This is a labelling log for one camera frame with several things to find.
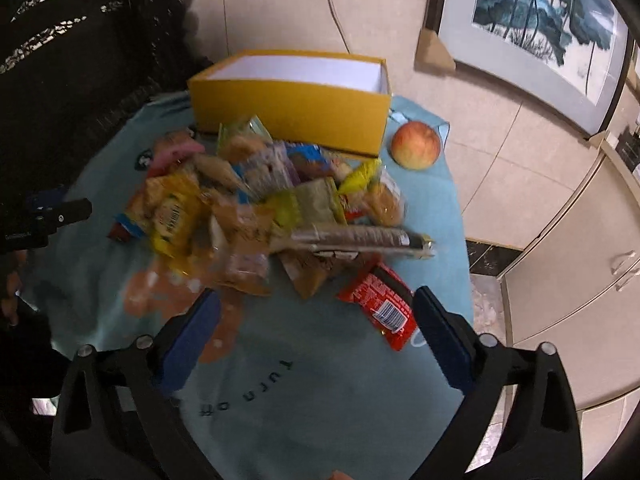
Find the long clear cereal bar packet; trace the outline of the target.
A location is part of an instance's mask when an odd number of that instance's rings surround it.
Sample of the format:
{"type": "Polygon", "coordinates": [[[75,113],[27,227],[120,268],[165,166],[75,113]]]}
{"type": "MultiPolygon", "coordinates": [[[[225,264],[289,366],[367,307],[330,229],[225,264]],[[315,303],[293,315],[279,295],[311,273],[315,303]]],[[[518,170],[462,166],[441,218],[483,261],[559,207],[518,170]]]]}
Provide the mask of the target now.
{"type": "Polygon", "coordinates": [[[290,232],[274,231],[269,248],[272,252],[301,250],[314,254],[370,252],[415,259],[434,256],[431,237],[401,228],[351,226],[350,224],[313,224],[290,232]]]}

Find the yellow snack packet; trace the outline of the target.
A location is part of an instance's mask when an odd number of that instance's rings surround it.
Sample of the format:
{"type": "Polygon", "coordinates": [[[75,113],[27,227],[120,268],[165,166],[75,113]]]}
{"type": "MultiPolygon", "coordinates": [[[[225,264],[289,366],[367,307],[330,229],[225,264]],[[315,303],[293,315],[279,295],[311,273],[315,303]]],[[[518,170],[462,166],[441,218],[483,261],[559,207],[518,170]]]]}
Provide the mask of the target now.
{"type": "Polygon", "coordinates": [[[198,182],[185,172],[145,182],[144,204],[151,209],[151,243],[168,258],[186,254],[202,210],[198,182]]]}

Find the light blue printed tablecloth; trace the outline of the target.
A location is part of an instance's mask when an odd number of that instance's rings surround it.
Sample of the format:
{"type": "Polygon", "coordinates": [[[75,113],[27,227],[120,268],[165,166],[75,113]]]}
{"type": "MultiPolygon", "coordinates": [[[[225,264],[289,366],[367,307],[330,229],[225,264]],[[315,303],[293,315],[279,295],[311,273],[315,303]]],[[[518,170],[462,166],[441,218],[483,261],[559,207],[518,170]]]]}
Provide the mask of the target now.
{"type": "MultiPolygon", "coordinates": [[[[151,263],[143,240],[107,236],[143,180],[141,162],[165,133],[191,125],[184,93],[139,110],[70,189],[91,217],[60,229],[38,252],[25,300],[49,318],[53,343],[119,349],[156,334],[174,306],[141,313],[124,304],[129,281],[151,263]]],[[[227,479],[405,479],[431,452],[462,396],[414,335],[393,350],[360,307],[337,293],[339,276],[300,299],[279,263],[265,298],[247,298],[222,359],[194,368],[178,393],[193,440],[227,479]]]]}

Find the pink snack packet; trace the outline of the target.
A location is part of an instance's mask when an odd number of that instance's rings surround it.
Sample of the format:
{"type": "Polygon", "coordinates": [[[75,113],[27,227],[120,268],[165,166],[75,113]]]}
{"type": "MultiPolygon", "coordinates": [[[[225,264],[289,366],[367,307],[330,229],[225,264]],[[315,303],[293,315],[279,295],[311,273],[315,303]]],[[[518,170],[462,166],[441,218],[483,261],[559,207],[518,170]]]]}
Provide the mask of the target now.
{"type": "Polygon", "coordinates": [[[176,162],[183,162],[195,154],[203,154],[205,146],[194,140],[189,130],[179,130],[165,134],[154,143],[153,158],[146,176],[164,176],[176,162]]]}

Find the dark carved wooden chair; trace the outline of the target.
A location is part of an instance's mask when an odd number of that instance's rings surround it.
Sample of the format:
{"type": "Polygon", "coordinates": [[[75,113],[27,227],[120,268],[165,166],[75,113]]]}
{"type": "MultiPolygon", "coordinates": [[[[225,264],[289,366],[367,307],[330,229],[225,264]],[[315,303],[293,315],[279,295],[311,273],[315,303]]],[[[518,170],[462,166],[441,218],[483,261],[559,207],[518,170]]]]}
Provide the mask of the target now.
{"type": "Polygon", "coordinates": [[[189,0],[1,0],[1,198],[62,188],[206,65],[189,0]]]}

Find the red snack packet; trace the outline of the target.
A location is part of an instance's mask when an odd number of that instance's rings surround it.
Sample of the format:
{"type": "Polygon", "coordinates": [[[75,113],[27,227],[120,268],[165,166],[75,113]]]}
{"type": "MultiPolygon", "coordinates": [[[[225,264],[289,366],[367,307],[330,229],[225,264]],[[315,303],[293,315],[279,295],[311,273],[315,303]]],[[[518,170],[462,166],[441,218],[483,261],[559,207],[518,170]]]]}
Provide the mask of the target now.
{"type": "Polygon", "coordinates": [[[412,290],[381,259],[367,262],[336,298],[360,307],[395,351],[404,348],[418,328],[412,312],[412,290]]]}

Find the blue cookie snack packet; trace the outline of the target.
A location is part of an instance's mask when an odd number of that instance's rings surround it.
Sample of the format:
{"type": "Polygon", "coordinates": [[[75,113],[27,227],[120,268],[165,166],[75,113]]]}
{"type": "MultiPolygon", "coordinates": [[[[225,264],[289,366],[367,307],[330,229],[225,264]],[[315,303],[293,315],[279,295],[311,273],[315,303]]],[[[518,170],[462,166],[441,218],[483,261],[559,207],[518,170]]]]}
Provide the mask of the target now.
{"type": "Polygon", "coordinates": [[[331,163],[318,145],[303,143],[285,144],[286,154],[302,180],[329,177],[331,163]]]}

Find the red yellow apple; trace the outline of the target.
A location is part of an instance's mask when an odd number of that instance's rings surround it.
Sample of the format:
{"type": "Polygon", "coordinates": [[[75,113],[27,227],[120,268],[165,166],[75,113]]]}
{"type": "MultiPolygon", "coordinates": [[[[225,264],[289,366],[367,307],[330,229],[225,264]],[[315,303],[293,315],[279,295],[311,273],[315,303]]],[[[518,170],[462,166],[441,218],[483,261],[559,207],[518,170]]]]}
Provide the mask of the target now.
{"type": "Polygon", "coordinates": [[[399,166],[421,171],[434,165],[442,152],[439,134],[424,122],[406,122],[390,141],[390,156],[399,166]]]}

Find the yellow cardboard box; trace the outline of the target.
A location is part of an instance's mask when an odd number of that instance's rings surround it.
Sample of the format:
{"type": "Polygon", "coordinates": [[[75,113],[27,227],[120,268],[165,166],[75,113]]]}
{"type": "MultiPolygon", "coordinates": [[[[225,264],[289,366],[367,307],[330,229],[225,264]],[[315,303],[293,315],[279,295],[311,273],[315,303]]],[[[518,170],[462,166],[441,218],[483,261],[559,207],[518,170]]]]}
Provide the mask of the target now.
{"type": "Polygon", "coordinates": [[[392,100],[385,60],[332,52],[242,51],[188,88],[203,131],[256,116],[275,139],[357,156],[380,152],[392,100]]]}

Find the framed lotus painting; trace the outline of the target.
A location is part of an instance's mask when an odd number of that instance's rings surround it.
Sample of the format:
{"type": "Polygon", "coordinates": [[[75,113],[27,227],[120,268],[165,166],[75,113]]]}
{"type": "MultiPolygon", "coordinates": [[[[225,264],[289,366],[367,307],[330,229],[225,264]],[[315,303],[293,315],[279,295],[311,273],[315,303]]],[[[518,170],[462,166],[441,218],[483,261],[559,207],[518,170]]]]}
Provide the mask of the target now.
{"type": "Polygon", "coordinates": [[[611,0],[427,0],[416,67],[435,63],[500,80],[594,136],[608,128],[634,52],[611,0]]]}

